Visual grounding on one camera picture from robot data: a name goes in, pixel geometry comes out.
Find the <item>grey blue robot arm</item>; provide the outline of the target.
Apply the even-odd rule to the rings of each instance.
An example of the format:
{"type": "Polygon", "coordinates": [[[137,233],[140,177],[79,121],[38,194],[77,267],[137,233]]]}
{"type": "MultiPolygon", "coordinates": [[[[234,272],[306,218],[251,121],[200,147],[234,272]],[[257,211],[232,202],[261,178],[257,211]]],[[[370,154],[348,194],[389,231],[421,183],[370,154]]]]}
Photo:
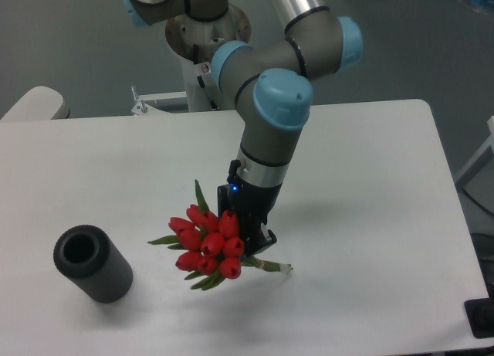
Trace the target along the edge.
{"type": "Polygon", "coordinates": [[[218,208],[238,214],[247,256],[276,242],[267,217],[310,115],[312,81],[363,55],[356,22],[333,15],[325,0],[270,1],[284,37],[255,49],[229,0],[123,0],[135,24],[166,22],[169,46],[208,64],[217,87],[211,106],[233,108],[244,120],[238,155],[218,187],[218,208]]]}

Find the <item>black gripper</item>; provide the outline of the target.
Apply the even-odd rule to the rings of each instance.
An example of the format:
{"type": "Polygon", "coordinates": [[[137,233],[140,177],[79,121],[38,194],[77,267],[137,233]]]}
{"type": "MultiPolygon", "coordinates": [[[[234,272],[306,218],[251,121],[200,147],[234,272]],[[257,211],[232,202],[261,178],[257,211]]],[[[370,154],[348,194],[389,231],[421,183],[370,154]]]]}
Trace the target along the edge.
{"type": "Polygon", "coordinates": [[[233,212],[239,234],[245,236],[245,256],[260,254],[277,243],[266,225],[283,185],[283,167],[269,167],[250,159],[230,162],[226,183],[217,187],[218,212],[233,212]]]}

